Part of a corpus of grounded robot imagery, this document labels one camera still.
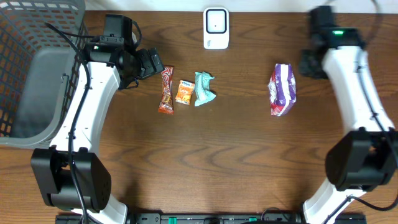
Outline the orange tissue pack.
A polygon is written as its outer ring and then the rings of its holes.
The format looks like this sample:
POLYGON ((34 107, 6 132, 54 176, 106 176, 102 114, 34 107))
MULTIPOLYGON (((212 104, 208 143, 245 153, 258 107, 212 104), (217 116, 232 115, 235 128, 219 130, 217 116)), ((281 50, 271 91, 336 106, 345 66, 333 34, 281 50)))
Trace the orange tissue pack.
POLYGON ((177 103, 190 105, 192 93, 195 90, 195 84, 185 80, 180 80, 175 101, 177 103))

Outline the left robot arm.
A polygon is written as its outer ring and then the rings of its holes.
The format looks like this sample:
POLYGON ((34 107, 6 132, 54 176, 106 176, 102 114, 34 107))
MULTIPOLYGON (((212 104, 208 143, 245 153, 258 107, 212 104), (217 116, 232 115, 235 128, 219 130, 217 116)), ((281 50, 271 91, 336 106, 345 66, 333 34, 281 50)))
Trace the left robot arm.
POLYGON ((47 206, 85 222, 127 223, 127 205, 111 195, 111 175, 98 157, 101 132, 115 92, 160 73, 164 64, 155 47, 138 49, 123 37, 101 36, 80 53, 80 77, 62 127, 49 148, 33 151, 30 163, 47 206))

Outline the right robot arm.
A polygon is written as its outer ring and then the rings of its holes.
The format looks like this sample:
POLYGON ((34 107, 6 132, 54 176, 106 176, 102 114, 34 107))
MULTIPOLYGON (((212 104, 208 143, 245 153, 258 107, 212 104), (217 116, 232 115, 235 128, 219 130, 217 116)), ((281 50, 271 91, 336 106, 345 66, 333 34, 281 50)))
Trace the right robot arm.
POLYGON ((326 179, 303 203, 306 223, 334 223, 353 201, 386 185, 397 169, 397 130, 378 96, 365 42, 355 28, 311 28, 308 74, 329 79, 344 136, 326 155, 326 179))

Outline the red Top chocolate bar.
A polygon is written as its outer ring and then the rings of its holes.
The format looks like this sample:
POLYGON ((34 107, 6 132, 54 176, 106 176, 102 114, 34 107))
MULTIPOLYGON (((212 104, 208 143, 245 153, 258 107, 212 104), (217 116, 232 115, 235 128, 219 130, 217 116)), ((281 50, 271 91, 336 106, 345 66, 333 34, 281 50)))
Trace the red Top chocolate bar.
POLYGON ((161 72, 162 77, 162 97, 159 104, 158 112, 165 114, 174 114, 172 100, 172 76, 174 73, 173 66, 165 66, 165 70, 161 72))

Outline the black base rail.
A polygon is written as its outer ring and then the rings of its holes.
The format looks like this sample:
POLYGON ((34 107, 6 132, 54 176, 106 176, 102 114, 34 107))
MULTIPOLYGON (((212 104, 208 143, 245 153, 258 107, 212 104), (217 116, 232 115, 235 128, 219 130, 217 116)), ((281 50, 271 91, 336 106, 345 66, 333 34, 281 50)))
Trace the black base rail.
MULTIPOLYGON (((80 223, 78 215, 57 215, 56 224, 80 223)), ((260 215, 161 215, 158 213, 140 213, 127 218, 126 223, 135 224, 238 224, 238 223, 304 223, 299 214, 267 213, 260 215)), ((365 215, 342 214, 337 224, 367 224, 365 215)))

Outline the red purple noodle packet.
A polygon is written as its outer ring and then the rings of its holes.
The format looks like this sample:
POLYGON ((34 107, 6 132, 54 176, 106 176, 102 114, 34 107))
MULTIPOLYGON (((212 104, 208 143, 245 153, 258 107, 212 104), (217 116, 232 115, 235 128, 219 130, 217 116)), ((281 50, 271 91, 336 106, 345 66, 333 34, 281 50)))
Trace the red purple noodle packet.
POLYGON ((296 81, 291 64, 275 65, 268 89, 271 115, 287 114, 297 101, 296 81))

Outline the teal snack wrapper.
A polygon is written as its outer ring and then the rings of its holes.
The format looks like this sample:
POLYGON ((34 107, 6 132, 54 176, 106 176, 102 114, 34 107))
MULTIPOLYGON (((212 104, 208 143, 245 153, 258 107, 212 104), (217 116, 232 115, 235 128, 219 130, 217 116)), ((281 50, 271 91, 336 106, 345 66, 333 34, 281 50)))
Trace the teal snack wrapper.
POLYGON ((200 106, 208 103, 216 98, 216 95, 210 90, 210 81, 213 80, 209 73, 196 72, 195 73, 195 106, 200 106))

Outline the dark grey plastic basket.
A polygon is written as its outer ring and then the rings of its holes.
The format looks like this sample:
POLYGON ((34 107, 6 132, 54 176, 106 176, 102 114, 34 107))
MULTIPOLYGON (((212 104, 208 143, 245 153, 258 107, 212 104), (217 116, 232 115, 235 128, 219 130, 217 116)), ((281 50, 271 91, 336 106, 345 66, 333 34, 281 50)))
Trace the dark grey plastic basket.
POLYGON ((1 144, 48 147, 62 126, 78 83, 75 51, 88 31, 84 0, 1 1, 1 144))

